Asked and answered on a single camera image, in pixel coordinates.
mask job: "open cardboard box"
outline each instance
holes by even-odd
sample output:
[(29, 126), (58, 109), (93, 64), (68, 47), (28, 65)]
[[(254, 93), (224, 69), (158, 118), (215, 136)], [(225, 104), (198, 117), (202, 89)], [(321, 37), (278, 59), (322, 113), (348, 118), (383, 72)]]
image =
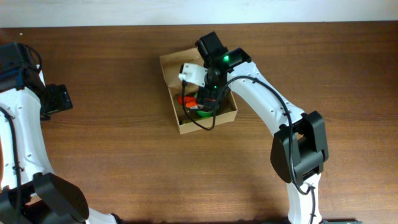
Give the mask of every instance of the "open cardboard box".
[[(184, 63), (194, 63), (203, 66), (203, 60), (196, 48), (184, 50), (181, 52), (172, 53), (169, 55), (160, 56), (160, 64), (162, 66), (164, 80), (166, 81), (167, 88), (169, 89), (170, 98), (174, 108), (175, 119), (180, 134), (189, 133), (201, 129), (185, 116), (182, 106), (179, 105), (177, 97), (181, 95), (182, 85), (178, 79), (180, 67)], [(198, 86), (188, 84), (185, 89), (185, 94), (189, 94), (198, 90)], [(223, 99), (220, 108), (217, 110), (216, 125), (234, 121), (238, 108), (236, 107), (235, 99), (232, 92), (227, 98)], [(193, 119), (200, 118), (195, 113), (190, 113)], [(204, 127), (210, 127), (213, 122), (213, 117), (198, 120), (197, 123)]]

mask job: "white wall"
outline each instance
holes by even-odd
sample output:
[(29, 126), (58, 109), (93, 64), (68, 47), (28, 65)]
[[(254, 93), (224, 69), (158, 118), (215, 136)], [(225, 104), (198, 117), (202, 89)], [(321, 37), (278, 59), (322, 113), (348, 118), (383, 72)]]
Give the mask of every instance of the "white wall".
[(398, 0), (0, 0), (0, 27), (398, 20)]

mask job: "black joint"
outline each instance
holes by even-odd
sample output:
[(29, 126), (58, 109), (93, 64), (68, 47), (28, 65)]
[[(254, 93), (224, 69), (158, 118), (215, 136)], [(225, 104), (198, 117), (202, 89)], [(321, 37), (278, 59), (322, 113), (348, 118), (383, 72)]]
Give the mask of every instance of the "black joint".
[(227, 82), (227, 73), (231, 73), (233, 68), (244, 63), (251, 62), (250, 56), (242, 49), (232, 51), (221, 43), (215, 32), (211, 32), (201, 37), (195, 43), (205, 68), (217, 71), (218, 75), (208, 72), (207, 81), (209, 85), (223, 86)]
[(117, 223), (117, 224), (125, 224), (124, 220), (121, 219), (121, 218), (119, 218), (119, 217), (118, 217), (117, 215), (115, 215), (114, 213), (112, 213), (111, 215), (114, 217), (114, 219), (116, 220), (116, 223)]
[(41, 120), (48, 120), (51, 114), (73, 108), (65, 85), (47, 85), (40, 102), (42, 103)]
[[(291, 113), (291, 111), (290, 111), (290, 110), (288, 110), (287, 112), (288, 112), (288, 113)], [(286, 116), (286, 113), (282, 113), (282, 115)]]
[(34, 190), (50, 209), (34, 223), (83, 223), (89, 217), (88, 204), (83, 192), (75, 185), (52, 173), (32, 181)]
[[(280, 131), (274, 134), (271, 164), (283, 181), (291, 183), (292, 176), (289, 169), (290, 131), (284, 124), (279, 128)], [(302, 185), (307, 178), (323, 172), (323, 163), (329, 157), (325, 124), (321, 115), (314, 111), (297, 121), (293, 129), (293, 169), (296, 173), (297, 184)], [(303, 137), (297, 139), (295, 133), (303, 134)]]
[(30, 49), (18, 43), (0, 46), (0, 92), (27, 87), (37, 96), (42, 94), (45, 87)]
[(279, 129), (282, 130), (282, 128), (286, 128), (286, 127), (287, 127), (286, 124), (281, 124), (281, 125), (279, 126)]
[(35, 178), (39, 178), (39, 177), (41, 177), (41, 176), (43, 176), (43, 173), (41, 173), (41, 172), (38, 172), (38, 173), (33, 174), (33, 178), (34, 178), (34, 179), (35, 179)]

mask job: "wooden surface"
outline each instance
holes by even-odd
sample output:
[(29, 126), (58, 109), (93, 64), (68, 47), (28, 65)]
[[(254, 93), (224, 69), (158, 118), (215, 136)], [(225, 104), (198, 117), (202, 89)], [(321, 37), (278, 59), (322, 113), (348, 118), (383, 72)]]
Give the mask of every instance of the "wooden surface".
[(398, 22), (1, 29), (0, 42), (31, 45), (46, 83), (66, 84), (74, 109), (42, 131), (53, 168), (91, 207), (155, 222), (284, 217), (272, 136), (241, 98), (235, 122), (178, 133), (159, 56), (212, 30), (326, 120), (323, 217), (395, 223)]

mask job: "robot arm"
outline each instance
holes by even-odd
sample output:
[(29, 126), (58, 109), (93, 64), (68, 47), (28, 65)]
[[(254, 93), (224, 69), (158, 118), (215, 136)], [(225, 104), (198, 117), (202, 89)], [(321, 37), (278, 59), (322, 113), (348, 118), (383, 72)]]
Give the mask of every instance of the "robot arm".
[[(197, 42), (197, 48), (205, 67), (184, 64), (179, 75), (181, 81), (196, 84), (200, 88), (215, 86), (220, 89), (219, 87), (228, 85), (253, 108), (274, 136), (271, 162), (278, 175), (287, 183), (289, 221), (293, 224), (308, 224), (313, 219), (312, 223), (319, 223), (322, 218), (318, 209), (317, 188), (323, 163), (328, 159), (322, 117), (316, 111), (305, 114), (289, 102), (261, 75), (249, 55), (242, 49), (228, 52), (214, 32), (202, 37)], [(259, 82), (269, 86), (275, 93)], [(289, 173), (289, 122), (286, 111), (275, 94), (285, 103), (294, 132), (304, 135), (299, 141), (295, 134), (293, 136), (294, 172), (302, 191), (306, 192), (309, 187), (313, 187), (312, 194), (302, 195), (292, 183), (293, 177)]]
[[(64, 85), (44, 85), (41, 69), (35, 67), (30, 48), (22, 44), (0, 47), (0, 139), (3, 175), (0, 194), (0, 222), (117, 224), (116, 215), (88, 208), (83, 192), (55, 175), (48, 159), (40, 116), (72, 108)], [(16, 142), (12, 139), (11, 119)], [(14, 144), (18, 164), (14, 162)], [(21, 182), (17, 182), (17, 171)], [(18, 213), (17, 197), (22, 198)], [(40, 201), (31, 205), (32, 195)]]

